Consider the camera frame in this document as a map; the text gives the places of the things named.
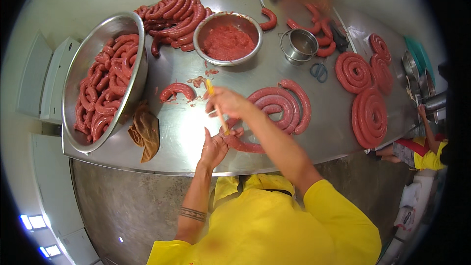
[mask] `arm tattoo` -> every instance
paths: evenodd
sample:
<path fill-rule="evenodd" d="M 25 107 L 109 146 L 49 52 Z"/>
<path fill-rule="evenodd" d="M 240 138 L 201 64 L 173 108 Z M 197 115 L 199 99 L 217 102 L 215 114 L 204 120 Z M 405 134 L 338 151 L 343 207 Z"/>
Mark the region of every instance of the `arm tattoo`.
<path fill-rule="evenodd" d="M 179 215 L 184 216 L 184 217 L 188 217 L 188 218 L 191 218 L 191 219 L 194 219 L 194 220 L 198 220 L 198 221 L 201 221 L 201 222 L 206 222 L 206 213 L 196 211 L 196 210 L 193 210 L 193 209 L 188 209 L 188 208 L 185 208 L 185 207 L 181 207 Z"/>

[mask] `wet table surface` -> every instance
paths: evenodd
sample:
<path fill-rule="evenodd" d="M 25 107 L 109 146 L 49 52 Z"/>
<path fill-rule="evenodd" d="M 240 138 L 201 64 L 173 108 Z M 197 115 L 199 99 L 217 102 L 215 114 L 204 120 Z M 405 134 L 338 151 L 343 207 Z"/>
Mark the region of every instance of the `wet table surface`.
<path fill-rule="evenodd" d="M 192 176 L 201 156 L 203 127 L 207 127 L 211 135 L 215 135 L 221 123 L 218 118 L 209 118 L 204 113 L 206 102 L 202 99 L 186 103 L 185 97 L 178 94 L 175 101 L 178 104 L 160 103 L 156 87 L 159 88 L 160 94 L 163 88 L 175 81 L 186 83 L 191 78 L 206 77 L 204 73 L 210 68 L 219 71 L 218 74 L 210 75 L 214 85 L 226 86 L 245 97 L 260 88 L 276 86 L 282 79 L 297 82 L 309 96 L 312 118 L 306 131 L 301 135 L 294 135 L 294 138 L 306 150 L 313 164 L 362 150 L 351 127 L 351 107 L 355 94 L 347 92 L 335 75 L 335 60 L 340 52 L 336 50 L 327 58 L 314 57 L 301 66 L 294 66 L 286 60 L 280 49 L 279 35 L 289 29 L 286 25 L 288 18 L 303 26 L 313 25 L 310 22 L 312 15 L 303 5 L 308 2 L 309 0 L 264 0 L 266 7 L 277 15 L 278 23 L 273 30 L 264 32 L 263 44 L 257 55 L 249 62 L 234 67 L 218 67 L 207 63 L 206 68 L 204 60 L 195 51 L 184 53 L 170 45 L 162 46 L 161 56 L 156 59 L 150 54 L 152 37 L 147 35 L 145 46 L 149 70 L 143 99 L 148 100 L 151 112 L 159 119 L 161 144 L 156 156 L 149 162 L 139 163 L 143 149 L 133 144 L 129 138 L 127 129 L 132 123 L 131 120 L 99 149 L 89 154 L 74 150 L 68 138 L 63 135 L 64 154 L 110 168 Z M 215 12 L 237 11 L 250 15 L 259 22 L 268 20 L 261 13 L 259 0 L 201 0 L 201 3 Z M 353 44 L 349 45 L 348 50 L 356 51 L 367 62 L 373 55 L 368 41 L 371 33 L 377 33 L 388 45 L 392 56 L 389 68 L 395 80 L 391 95 L 384 96 L 388 112 L 388 130 L 381 145 L 390 144 L 418 124 L 414 102 L 409 99 L 405 89 L 406 78 L 401 64 L 401 57 L 406 49 L 404 38 L 380 21 L 350 7 L 336 4 L 334 17 L 335 14 L 344 24 Z M 325 83 L 318 82 L 309 73 L 310 66 L 315 62 L 323 62 L 329 71 Z M 203 96 L 204 86 L 194 89 L 197 95 Z M 255 137 L 250 134 L 250 131 L 246 131 L 243 139 L 256 142 Z M 273 163 L 264 154 L 231 149 L 213 174 L 255 174 L 275 170 Z"/>

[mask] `shorts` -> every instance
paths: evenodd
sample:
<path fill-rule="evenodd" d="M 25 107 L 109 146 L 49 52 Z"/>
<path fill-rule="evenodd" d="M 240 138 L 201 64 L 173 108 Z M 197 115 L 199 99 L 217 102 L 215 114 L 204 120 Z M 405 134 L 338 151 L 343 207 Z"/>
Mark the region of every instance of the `shorts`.
<path fill-rule="evenodd" d="M 415 163 L 414 163 L 414 154 L 415 152 L 408 147 L 398 144 L 398 143 L 393 143 L 392 144 L 392 154 L 397 156 L 402 162 L 408 164 L 411 168 L 415 169 Z"/>

